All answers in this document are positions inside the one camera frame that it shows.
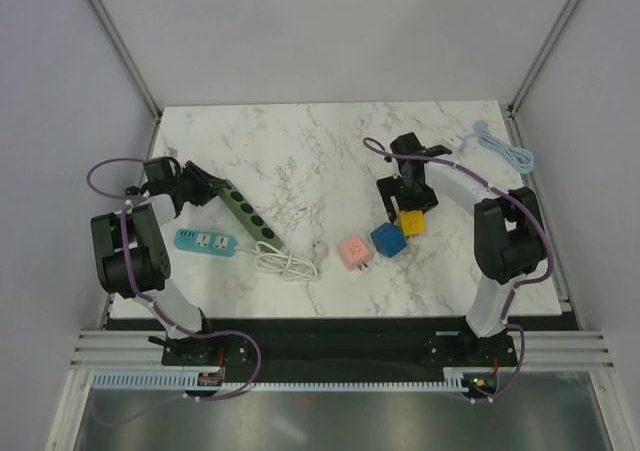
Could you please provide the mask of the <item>teal power strip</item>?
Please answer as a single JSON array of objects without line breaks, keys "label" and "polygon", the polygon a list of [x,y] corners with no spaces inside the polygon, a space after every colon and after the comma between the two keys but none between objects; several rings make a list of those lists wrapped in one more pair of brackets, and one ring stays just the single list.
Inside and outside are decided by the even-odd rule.
[{"label": "teal power strip", "polygon": [[176,232],[173,244],[180,251],[232,257],[236,253],[237,240],[227,234],[182,228]]}]

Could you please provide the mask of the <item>pink cube socket adapter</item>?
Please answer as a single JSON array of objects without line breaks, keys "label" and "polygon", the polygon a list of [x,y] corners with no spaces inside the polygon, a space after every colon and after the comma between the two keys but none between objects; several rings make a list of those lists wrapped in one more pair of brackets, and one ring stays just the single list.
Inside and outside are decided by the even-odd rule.
[{"label": "pink cube socket adapter", "polygon": [[353,235],[342,241],[338,246],[338,252],[348,271],[367,268],[371,260],[371,251],[359,235]]}]

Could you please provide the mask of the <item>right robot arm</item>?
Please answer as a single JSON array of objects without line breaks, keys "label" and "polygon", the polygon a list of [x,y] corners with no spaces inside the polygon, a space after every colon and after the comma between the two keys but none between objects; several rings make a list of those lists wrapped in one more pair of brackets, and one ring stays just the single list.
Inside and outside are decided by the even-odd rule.
[{"label": "right robot arm", "polygon": [[554,266],[535,192],[528,187],[504,192],[454,161],[451,149],[425,147],[415,133],[399,136],[389,148],[373,138],[363,143],[397,166],[376,187],[388,220],[403,232],[423,223],[439,195],[472,217],[473,255],[481,278],[457,348],[465,362],[483,363],[503,345],[519,289],[537,283],[533,274],[541,262]]}]

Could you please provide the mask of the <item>small white plug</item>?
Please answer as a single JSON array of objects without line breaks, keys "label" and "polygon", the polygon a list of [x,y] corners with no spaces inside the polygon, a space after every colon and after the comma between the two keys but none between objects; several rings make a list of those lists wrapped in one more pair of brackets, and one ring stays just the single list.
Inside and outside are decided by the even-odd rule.
[{"label": "small white plug", "polygon": [[444,137],[441,142],[443,146],[450,149],[453,153],[458,152],[463,146],[463,141],[457,136]]}]

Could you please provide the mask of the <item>green power strip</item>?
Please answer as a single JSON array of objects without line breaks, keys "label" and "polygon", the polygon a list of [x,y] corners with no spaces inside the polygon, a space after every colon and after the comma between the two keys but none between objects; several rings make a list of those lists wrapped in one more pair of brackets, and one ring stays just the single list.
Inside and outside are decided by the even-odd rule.
[{"label": "green power strip", "polygon": [[269,244],[276,250],[283,249],[284,243],[279,236],[231,181],[224,180],[217,194],[256,242]]}]

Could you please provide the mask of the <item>blue cube plug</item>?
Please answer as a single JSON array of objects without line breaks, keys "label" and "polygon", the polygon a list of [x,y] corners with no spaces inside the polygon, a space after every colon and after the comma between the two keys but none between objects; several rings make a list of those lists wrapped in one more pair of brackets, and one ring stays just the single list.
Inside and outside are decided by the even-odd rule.
[{"label": "blue cube plug", "polygon": [[376,251],[384,257],[393,258],[407,247],[406,238],[402,230],[385,222],[370,233],[370,238]]}]

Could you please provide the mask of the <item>yellow cube plug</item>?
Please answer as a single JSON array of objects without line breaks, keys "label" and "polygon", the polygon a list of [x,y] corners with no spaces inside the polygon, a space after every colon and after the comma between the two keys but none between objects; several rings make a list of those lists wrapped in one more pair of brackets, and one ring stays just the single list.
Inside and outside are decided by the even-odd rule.
[{"label": "yellow cube plug", "polygon": [[422,235],[426,230],[424,213],[421,210],[401,211],[397,225],[406,238]]}]

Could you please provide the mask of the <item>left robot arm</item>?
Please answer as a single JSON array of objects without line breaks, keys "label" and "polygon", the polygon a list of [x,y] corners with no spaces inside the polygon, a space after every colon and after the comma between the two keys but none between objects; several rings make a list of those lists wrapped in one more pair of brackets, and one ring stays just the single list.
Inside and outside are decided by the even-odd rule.
[{"label": "left robot arm", "polygon": [[[99,189],[92,175],[114,163],[143,167],[146,182],[118,195]],[[103,290],[145,307],[165,329],[168,341],[185,341],[185,353],[208,364],[219,353],[216,332],[205,331],[206,317],[171,278],[171,262],[161,227],[177,219],[186,204],[202,207],[219,195],[227,181],[193,162],[176,158],[111,158],[86,176],[91,190],[119,201],[122,208],[90,220],[97,276]]]}]

